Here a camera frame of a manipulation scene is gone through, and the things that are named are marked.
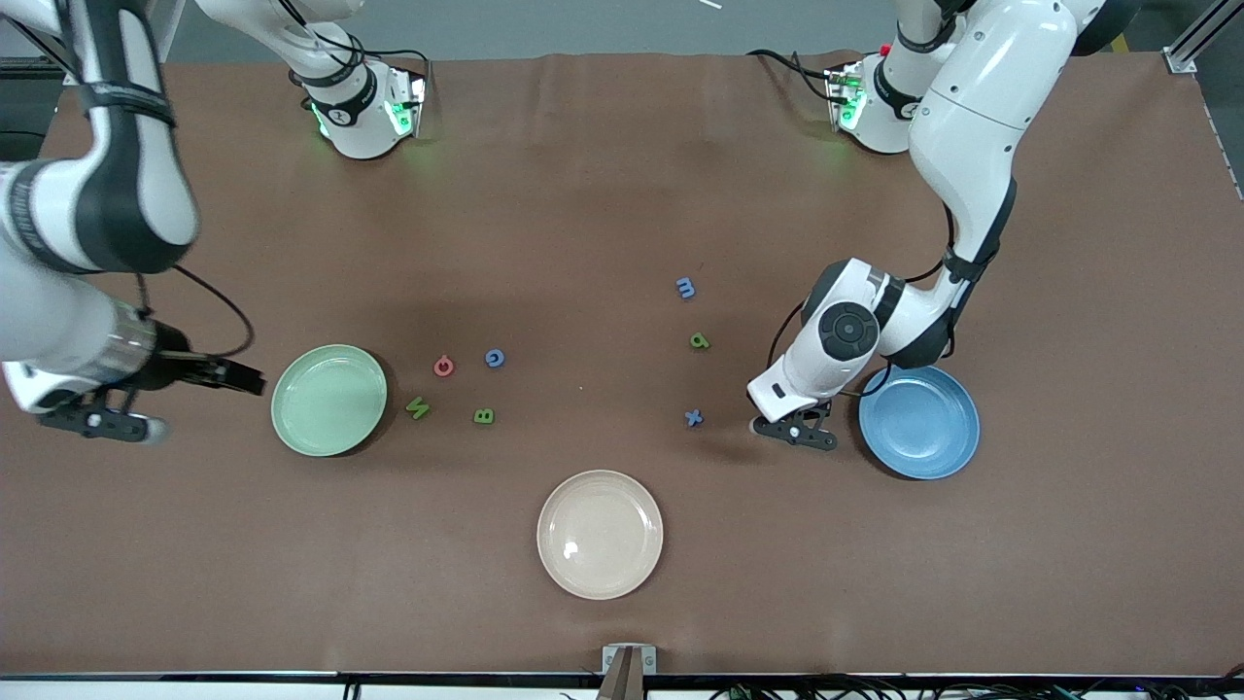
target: table surface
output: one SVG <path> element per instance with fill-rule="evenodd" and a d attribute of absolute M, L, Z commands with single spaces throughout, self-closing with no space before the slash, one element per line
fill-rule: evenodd
<path fill-rule="evenodd" d="M 313 460 L 276 439 L 266 399 L 226 392 L 144 395 L 174 426 L 154 449 L 0 403 L 0 670 L 569 671 L 617 640 L 657 644 L 671 673 L 1215 674 L 1244 656 L 1244 210 L 1195 81 L 1157 55 L 1072 60 L 1020 145 L 1001 254 L 943 364 L 980 450 L 931 484 L 868 458 L 851 402 L 832 454 L 745 430 L 744 385 L 827 262 L 912 275 L 945 236 L 911 162 L 832 134 L 791 73 L 443 63 L 428 139 L 373 162 L 318 138 L 282 66 L 168 81 L 203 215 L 184 262 L 254 318 L 244 361 L 275 382 L 311 347 L 360 344 L 391 410 L 364 450 Z M 46 150 L 81 153 L 62 107 Z M 238 339 L 202 290 L 151 285 L 197 347 Z M 471 423 L 483 407 L 495 425 Z M 666 525 L 651 579 L 603 603 L 561 591 L 534 537 L 545 497 L 590 469 L 638 479 Z"/>

